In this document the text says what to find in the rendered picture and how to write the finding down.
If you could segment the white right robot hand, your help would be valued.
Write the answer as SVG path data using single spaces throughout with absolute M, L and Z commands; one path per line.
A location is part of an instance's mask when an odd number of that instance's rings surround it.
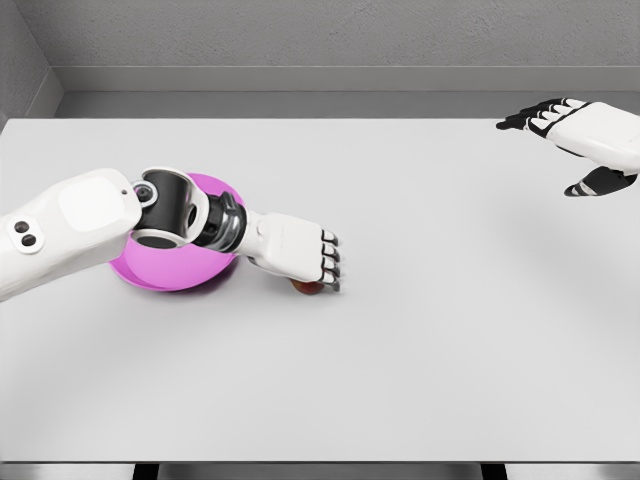
M 603 102 L 553 98 L 523 108 L 496 124 L 528 131 L 597 167 L 568 186 L 567 197 L 600 197 L 640 178 L 640 115 Z

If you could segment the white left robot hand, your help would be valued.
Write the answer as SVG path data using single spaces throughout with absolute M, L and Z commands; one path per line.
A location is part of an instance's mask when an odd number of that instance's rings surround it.
M 341 289 L 339 239 L 319 224 L 282 214 L 259 220 L 258 265 L 275 275 Z

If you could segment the pink round plate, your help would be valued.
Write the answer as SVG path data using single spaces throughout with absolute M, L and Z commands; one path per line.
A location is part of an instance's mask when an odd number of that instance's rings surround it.
M 110 262 L 124 281 L 147 290 L 181 291 L 222 274 L 236 258 L 193 244 L 156 249 L 130 238 L 122 254 Z

